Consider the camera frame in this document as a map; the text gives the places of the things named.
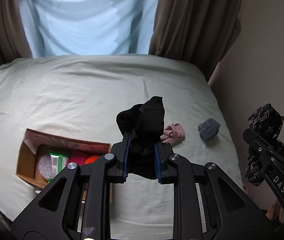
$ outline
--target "wrinkled fabric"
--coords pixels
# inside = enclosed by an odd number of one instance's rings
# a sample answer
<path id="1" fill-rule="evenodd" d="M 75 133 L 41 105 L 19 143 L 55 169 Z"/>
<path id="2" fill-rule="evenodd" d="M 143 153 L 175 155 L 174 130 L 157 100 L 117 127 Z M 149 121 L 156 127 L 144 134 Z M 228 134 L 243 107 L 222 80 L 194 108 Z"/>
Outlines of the wrinkled fabric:
<path id="1" fill-rule="evenodd" d="M 268 143 L 277 146 L 277 138 L 280 134 L 284 116 L 281 116 L 271 104 L 259 107 L 249 117 L 250 128 L 263 137 Z M 260 175 L 262 164 L 259 154 L 249 146 L 248 166 L 245 171 L 245 180 L 255 186 L 259 186 L 263 181 Z"/>
<path id="2" fill-rule="evenodd" d="M 203 123 L 199 124 L 198 131 L 203 140 L 214 138 L 220 129 L 220 124 L 213 118 L 208 118 Z"/>
<path id="3" fill-rule="evenodd" d="M 148 54 L 158 0 L 19 0 L 33 57 Z"/>
<path id="4" fill-rule="evenodd" d="M 159 0 L 149 54 L 196 65 L 209 81 L 240 33 L 242 0 Z"/>
<path id="5" fill-rule="evenodd" d="M 122 134 L 131 132 L 129 144 L 129 173 L 156 179 L 154 143 L 160 140 L 164 129 L 162 97 L 154 96 L 144 104 L 120 112 L 116 122 Z"/>
<path id="6" fill-rule="evenodd" d="M 20 57 L 32 57 L 22 27 L 18 0 L 0 0 L 0 53 L 5 63 Z"/>
<path id="7" fill-rule="evenodd" d="M 185 136 L 185 132 L 179 123 L 171 124 L 164 129 L 163 135 L 161 136 L 161 141 L 170 143 L 174 145 Z"/>

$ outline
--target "cardboard box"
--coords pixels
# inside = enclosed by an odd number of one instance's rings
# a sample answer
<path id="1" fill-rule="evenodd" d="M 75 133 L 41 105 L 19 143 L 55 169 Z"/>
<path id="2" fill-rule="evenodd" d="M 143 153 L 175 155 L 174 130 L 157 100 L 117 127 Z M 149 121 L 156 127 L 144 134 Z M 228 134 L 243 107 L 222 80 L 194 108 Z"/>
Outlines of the cardboard box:
<path id="1" fill-rule="evenodd" d="M 40 175 L 37 164 L 48 149 L 71 153 L 81 150 L 90 155 L 104 155 L 111 151 L 111 144 L 65 138 L 62 136 L 26 129 L 20 146 L 16 175 L 26 182 L 44 188 L 48 182 Z"/>

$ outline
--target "blue gripper pad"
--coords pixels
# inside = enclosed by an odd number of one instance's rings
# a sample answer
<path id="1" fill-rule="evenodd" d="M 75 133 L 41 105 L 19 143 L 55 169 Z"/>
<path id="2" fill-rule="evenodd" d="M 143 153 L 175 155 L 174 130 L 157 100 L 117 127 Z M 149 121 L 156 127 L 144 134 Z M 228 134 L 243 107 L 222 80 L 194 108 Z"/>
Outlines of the blue gripper pad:
<path id="1" fill-rule="evenodd" d="M 123 160 L 123 179 L 126 181 L 126 178 L 129 174 L 129 164 L 128 164 L 128 155 L 129 155 L 129 146 L 130 146 L 131 134 L 129 135 L 128 143 L 126 145 L 124 160 Z"/>
<path id="2" fill-rule="evenodd" d="M 155 174 L 158 182 L 162 182 L 162 173 L 161 173 L 161 161 L 159 156 L 159 150 L 156 143 L 154 143 L 154 167 L 155 167 Z"/>

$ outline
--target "orange ball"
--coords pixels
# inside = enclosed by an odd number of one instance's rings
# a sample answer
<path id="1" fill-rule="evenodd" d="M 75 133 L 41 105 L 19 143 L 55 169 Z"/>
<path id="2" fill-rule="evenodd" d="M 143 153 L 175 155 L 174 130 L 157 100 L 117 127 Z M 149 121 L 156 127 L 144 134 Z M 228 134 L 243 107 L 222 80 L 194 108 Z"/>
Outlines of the orange ball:
<path id="1" fill-rule="evenodd" d="M 100 157 L 99 155 L 92 155 L 85 160 L 84 164 L 93 163 L 99 157 Z"/>

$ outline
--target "gray sock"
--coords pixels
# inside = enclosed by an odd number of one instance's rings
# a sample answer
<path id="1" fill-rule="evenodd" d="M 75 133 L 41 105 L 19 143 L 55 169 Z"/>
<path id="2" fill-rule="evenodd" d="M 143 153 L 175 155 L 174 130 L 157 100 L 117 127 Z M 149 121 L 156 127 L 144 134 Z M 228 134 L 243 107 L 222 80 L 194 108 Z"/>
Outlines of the gray sock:
<path id="1" fill-rule="evenodd" d="M 212 139 L 219 132 L 220 124 L 213 118 L 208 118 L 198 126 L 200 136 L 203 140 Z"/>

